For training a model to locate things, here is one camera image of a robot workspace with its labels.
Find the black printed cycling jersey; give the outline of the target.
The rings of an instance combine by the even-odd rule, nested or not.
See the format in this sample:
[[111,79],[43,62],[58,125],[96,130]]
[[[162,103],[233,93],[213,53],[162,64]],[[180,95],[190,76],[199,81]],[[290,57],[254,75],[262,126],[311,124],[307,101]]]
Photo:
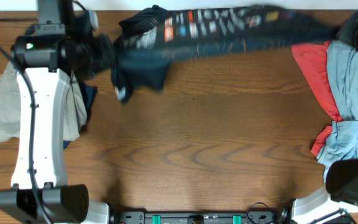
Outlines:
[[121,103],[141,86],[162,90],[173,62],[331,40],[339,30],[269,4],[181,11],[154,5],[119,25],[111,81]]

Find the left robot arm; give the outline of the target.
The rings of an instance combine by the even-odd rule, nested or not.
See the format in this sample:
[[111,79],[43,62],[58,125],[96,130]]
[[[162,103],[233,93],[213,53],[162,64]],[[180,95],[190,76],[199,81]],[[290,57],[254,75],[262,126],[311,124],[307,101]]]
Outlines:
[[63,158],[63,112],[72,72],[110,66],[108,37],[93,35],[88,11],[76,24],[75,1],[39,1],[34,33],[18,37],[6,57],[18,71],[19,151],[11,187],[0,190],[0,210],[21,223],[112,223],[104,202],[83,184],[68,185]]

